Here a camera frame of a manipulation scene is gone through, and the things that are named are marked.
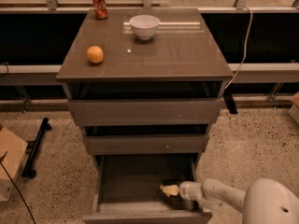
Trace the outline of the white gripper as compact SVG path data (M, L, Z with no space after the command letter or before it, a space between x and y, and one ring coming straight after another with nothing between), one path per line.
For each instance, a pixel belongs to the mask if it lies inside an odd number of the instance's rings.
M161 185L160 190L167 197L178 196L188 201L200 202L203 198L201 184L192 181L184 181L178 185Z

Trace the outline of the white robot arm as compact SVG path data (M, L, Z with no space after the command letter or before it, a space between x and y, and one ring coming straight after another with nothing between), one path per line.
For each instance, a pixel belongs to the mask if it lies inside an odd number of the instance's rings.
M242 224L299 224L299 198L268 178L254 181L246 191L213 178L203 182L165 180L160 190L167 197L198 202L210 210L227 203L242 214Z

